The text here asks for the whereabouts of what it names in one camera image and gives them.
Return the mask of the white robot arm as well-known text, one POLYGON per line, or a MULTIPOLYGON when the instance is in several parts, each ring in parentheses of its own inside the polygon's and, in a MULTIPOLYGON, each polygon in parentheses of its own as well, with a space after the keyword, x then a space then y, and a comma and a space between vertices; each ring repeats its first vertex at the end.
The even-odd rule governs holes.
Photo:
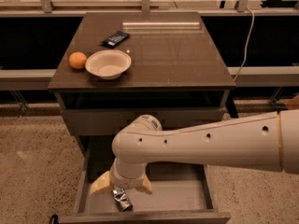
POLYGON ((299 173, 299 110, 271 112, 165 131, 143 115, 112 141, 115 160, 91 185, 91 193, 118 187, 152 193, 146 166, 169 161, 299 173))

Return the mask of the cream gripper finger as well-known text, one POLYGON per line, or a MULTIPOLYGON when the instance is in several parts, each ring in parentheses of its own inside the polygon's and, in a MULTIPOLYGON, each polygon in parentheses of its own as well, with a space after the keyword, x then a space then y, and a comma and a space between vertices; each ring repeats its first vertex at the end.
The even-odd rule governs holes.
POLYGON ((148 177, 146 175, 144 176, 142 184, 139 187, 137 187, 136 190, 139 192, 146 193, 146 194, 152 193, 152 186, 151 186, 150 180, 148 179, 148 177))
POLYGON ((102 194, 111 192, 112 190, 113 185, 110 179, 110 171, 104 172, 91 185, 91 194, 102 194))

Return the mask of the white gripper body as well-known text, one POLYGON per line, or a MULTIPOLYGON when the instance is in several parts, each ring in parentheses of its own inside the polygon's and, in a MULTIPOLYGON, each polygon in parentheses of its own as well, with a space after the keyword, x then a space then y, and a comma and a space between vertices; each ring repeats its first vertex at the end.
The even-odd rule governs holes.
POLYGON ((111 183, 122 189, 140 189, 146 184, 146 165, 133 164, 116 158, 110 169, 111 183))

